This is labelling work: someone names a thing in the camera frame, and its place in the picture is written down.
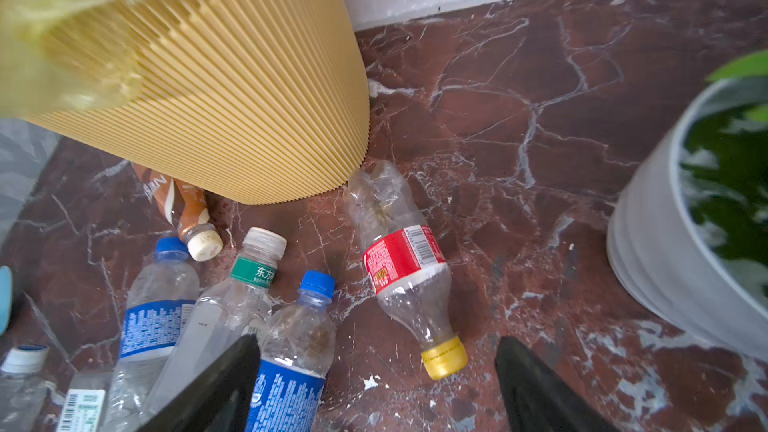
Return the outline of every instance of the barcode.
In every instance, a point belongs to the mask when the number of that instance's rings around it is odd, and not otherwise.
[[[423,268],[427,265],[436,264],[437,257],[435,257],[435,253],[432,251],[432,247],[429,246],[429,241],[427,240],[426,235],[424,235],[422,227],[413,226],[404,228],[403,230],[406,232],[408,242],[411,243],[411,247],[416,253],[418,264]]]
[[[181,305],[181,328],[180,331],[184,329],[184,326],[187,325],[187,322],[190,320],[190,315],[192,315],[192,309],[194,309],[194,304],[182,304]]]
[[[64,405],[62,419],[58,425],[58,432],[69,432],[72,430],[72,419],[74,418],[75,406],[78,404],[78,395],[70,394],[67,396],[67,403]]]

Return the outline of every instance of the clear plastic bag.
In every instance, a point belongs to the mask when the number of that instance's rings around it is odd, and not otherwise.
[[[140,89],[125,19],[141,0],[0,0],[0,116],[125,104]]]

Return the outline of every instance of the bottle cap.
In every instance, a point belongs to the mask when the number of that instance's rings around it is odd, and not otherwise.
[[[165,237],[158,240],[158,245],[154,248],[154,253],[162,254],[163,252],[182,252],[189,255],[187,246],[184,245],[178,237]]]
[[[194,260],[205,262],[216,257],[221,252],[221,249],[224,248],[224,243],[221,241],[219,233],[215,230],[203,230],[189,239],[187,248]]]
[[[443,342],[437,347],[422,352],[424,368],[427,369],[429,377],[433,380],[440,380],[449,375],[453,375],[466,366],[467,351],[464,350],[464,344],[458,337]]]
[[[271,230],[261,227],[251,227],[243,239],[243,245],[253,245],[258,248],[265,248],[277,254],[280,258],[285,254],[288,241],[282,235],[277,235]]]
[[[9,374],[34,374],[43,369],[48,347],[44,345],[19,345],[8,351],[0,370]]]
[[[300,291],[312,291],[325,295],[333,299],[333,289],[336,287],[336,280],[328,274],[318,271],[307,271],[304,279],[299,286]]]

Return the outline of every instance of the water bottle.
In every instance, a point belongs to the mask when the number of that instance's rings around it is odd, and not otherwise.
[[[43,408],[48,389],[38,374],[48,348],[19,345],[0,366],[0,432],[29,432]]]
[[[370,175],[351,175],[344,206],[365,251],[376,299],[416,337],[429,377],[446,378],[464,368],[466,350],[448,321],[451,271],[408,182],[391,162],[378,161]]]
[[[106,408],[112,370],[81,370],[69,383],[56,432],[95,432]]]
[[[274,232],[250,228],[230,277],[197,299],[189,323],[149,395],[142,420],[160,412],[239,336],[250,333],[261,340],[272,312],[267,289],[287,244]]]
[[[158,242],[155,263],[136,277],[128,292],[120,359],[114,368],[107,417],[101,430],[128,432],[173,350],[200,290],[187,246],[177,237]]]
[[[336,281],[304,274],[299,299],[267,322],[246,432],[310,432],[333,362],[336,330],[326,307]]]

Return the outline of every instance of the white flower pot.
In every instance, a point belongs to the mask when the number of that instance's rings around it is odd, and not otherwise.
[[[662,319],[768,360],[768,309],[696,233],[680,190],[680,152],[695,120],[754,102],[768,102],[768,78],[723,80],[699,94],[622,191],[608,259],[629,293]]]

